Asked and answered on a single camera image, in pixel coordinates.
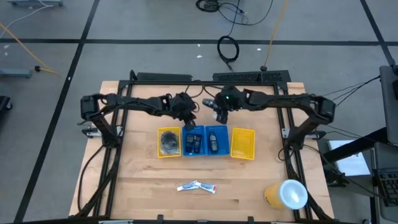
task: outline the black floor stripe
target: black floor stripe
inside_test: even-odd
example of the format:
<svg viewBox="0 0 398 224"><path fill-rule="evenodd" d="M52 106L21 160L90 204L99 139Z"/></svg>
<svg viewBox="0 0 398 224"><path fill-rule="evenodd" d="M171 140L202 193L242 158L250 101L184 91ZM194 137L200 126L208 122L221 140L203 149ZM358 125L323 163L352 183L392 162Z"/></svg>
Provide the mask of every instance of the black floor stripe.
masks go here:
<svg viewBox="0 0 398 224"><path fill-rule="evenodd" d="M366 0L361 0L361 4L363 9L365 10L366 16L369 19L369 22L371 23L371 26L373 28L374 34L377 37L377 40L380 43L381 49L384 52L384 56L386 56L387 62L389 65L394 65L395 64L395 60L392 58L391 53L388 49L388 46L386 45L383 36L381 35L381 32L376 24L376 21L373 18L372 12L368 6L368 4L366 3Z"/></svg>
<svg viewBox="0 0 398 224"><path fill-rule="evenodd" d="M394 41L387 41L385 43L387 46L398 46L398 42L394 42Z"/></svg>
<svg viewBox="0 0 398 224"><path fill-rule="evenodd" d="M269 40L236 40L238 44L268 45ZM88 39L86 44L217 44L218 40L114 40ZM377 46L377 41L274 40L273 45Z"/></svg>
<svg viewBox="0 0 398 224"><path fill-rule="evenodd" d="M79 44L80 39L20 39L23 43L35 44ZM123 40L123 39L86 39L84 44L217 44L218 40L188 39L188 40ZM237 40L238 44L268 45L269 40ZM16 43L14 39L0 39L0 43ZM378 41L332 41L332 40L274 40L273 45L309 45L309 46L377 46ZM398 42L388 42L388 45L398 45Z"/></svg>
<svg viewBox="0 0 398 224"><path fill-rule="evenodd" d="M54 114L53 114L53 116L51 118L51 122L50 122L49 128L48 128L47 133L46 133L46 135L44 137L43 145L42 145L42 147L40 149L40 152L39 152L39 155L37 157L37 160L36 160L35 166L33 168L32 174L30 175L30 179L29 179L29 182L28 182L27 187L25 189L24 196L23 196L23 198L21 200L21 204L19 204L19 208L18 208L17 214L15 216L14 223L15 222L19 223L19 222L22 222L24 220L27 207L29 206L30 198L32 197L33 191L34 191L36 183L37 183L37 179L39 178L40 171L41 171L43 163L44 163L44 159L45 159L45 157L47 155L47 151L49 150L51 139L52 139L52 136L53 136L54 131L55 131L55 127L57 126L58 119L59 119L59 117L61 115L63 104L64 104L65 99L67 97L69 86L70 86L70 84L72 82L72 78L73 78L73 75L75 74L76 66L77 66L77 64L79 62L81 51L83 50L83 46L84 46L84 40L87 38L88 31L89 31L89 29L91 27L91 23L93 22L93 18L94 18L96 9L98 7L99 1L100 0L94 0L93 6L91 7L91 11L90 11L90 14L88 16L88 19L87 19L87 22L86 22L86 26L85 26L85 28L83 30L82 35L81 35L81 39L80 39L81 41L80 41L80 43L79 43L79 45L78 45L78 47L76 49L76 53L75 53L75 56L73 57L71 65L70 65L68 75L67 75L67 77L65 79L65 83L63 84L62 91L61 91L60 97L58 99L58 103L57 103L57 105L55 107L55 111L54 111Z"/></svg>

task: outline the yellow cable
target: yellow cable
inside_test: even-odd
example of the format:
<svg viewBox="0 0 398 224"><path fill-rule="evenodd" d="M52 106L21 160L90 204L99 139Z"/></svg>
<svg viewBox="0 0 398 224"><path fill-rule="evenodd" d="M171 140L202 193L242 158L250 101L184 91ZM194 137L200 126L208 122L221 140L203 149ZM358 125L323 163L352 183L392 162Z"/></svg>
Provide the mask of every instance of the yellow cable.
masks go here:
<svg viewBox="0 0 398 224"><path fill-rule="evenodd" d="M32 56L34 59L36 59L36 61L38 61L40 64L42 64L46 69L43 69L42 68L42 70L45 70L46 72L50 72L50 73L54 73L54 74L56 74L56 75L58 75L59 76L59 74L56 72L56 71L54 71L54 69L52 69L52 68L50 68L48 65L46 65L44 62L42 62L40 59L38 59L11 31L9 31L8 29L7 29L7 27L5 27L1 22L0 22L0 27L1 28L3 28L12 38L14 38L29 54L30 54L30 56Z"/></svg>
<svg viewBox="0 0 398 224"><path fill-rule="evenodd" d="M278 21L276 22L276 25L274 27L274 31L272 31L271 40L269 41L269 46L268 46L267 58L266 58L266 62L264 62L264 66L267 65L269 54L271 52L272 41L274 40L274 36L276 34L276 31L278 30L279 24L282 21L282 18L283 18L284 14L285 14L285 10L286 10L286 6L287 6L288 1L289 0L285 0L285 4L284 4L284 7L282 8L282 12L280 12L280 16L279 16Z"/></svg>

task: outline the yellow tray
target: yellow tray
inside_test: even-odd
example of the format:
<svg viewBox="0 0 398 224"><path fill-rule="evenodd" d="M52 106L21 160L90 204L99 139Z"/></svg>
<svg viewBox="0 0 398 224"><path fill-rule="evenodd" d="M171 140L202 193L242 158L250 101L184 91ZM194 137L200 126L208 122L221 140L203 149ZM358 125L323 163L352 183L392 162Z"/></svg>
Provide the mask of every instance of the yellow tray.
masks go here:
<svg viewBox="0 0 398 224"><path fill-rule="evenodd" d="M254 160L256 132L251 129L234 128L232 131L231 157Z"/></svg>
<svg viewBox="0 0 398 224"><path fill-rule="evenodd" d="M162 142L160 141L160 137L163 133L170 131L173 132L176 136L178 136L178 154L168 155L162 153ZM168 157L178 157L181 156L181 132L180 127L167 127L167 128L159 128L157 130L157 157L158 158L168 158Z"/></svg>

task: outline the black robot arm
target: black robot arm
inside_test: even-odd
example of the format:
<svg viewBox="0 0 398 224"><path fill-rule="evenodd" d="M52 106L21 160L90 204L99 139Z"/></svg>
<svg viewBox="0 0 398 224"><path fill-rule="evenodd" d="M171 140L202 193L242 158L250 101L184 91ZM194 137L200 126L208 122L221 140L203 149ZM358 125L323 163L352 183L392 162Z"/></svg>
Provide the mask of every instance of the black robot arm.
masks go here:
<svg viewBox="0 0 398 224"><path fill-rule="evenodd" d="M100 109L99 101L105 106ZM115 126L109 125L105 115L115 110L145 111L152 116L170 116L173 119L184 121L187 129L195 127L193 121L196 116L192 111L196 110L195 102L186 94L178 93L175 97L170 94L150 97L148 99L119 96L116 94L94 94L84 96L80 100L81 118L92 121L102 133L103 143L107 146L116 146L119 137Z"/></svg>
<svg viewBox="0 0 398 224"><path fill-rule="evenodd" d="M266 108L298 108L306 112L308 119L299 127L294 127L286 139L287 145L303 148L305 136L320 124L329 124L335 117L335 104L322 96L309 94L275 96L260 91L244 89L239 91L235 86L224 86L215 95L215 99L204 99L203 104L213 108L217 113L216 120L226 124L229 111L259 111Z"/></svg>

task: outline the white lid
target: white lid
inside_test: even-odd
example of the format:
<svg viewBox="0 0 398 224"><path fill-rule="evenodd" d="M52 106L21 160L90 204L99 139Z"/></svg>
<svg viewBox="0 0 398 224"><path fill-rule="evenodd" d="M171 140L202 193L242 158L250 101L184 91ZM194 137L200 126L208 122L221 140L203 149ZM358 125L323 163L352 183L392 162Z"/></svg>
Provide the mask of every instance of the white lid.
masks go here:
<svg viewBox="0 0 398 224"><path fill-rule="evenodd" d="M306 188L297 180L285 180L279 187L279 198L285 207L297 210L307 203Z"/></svg>

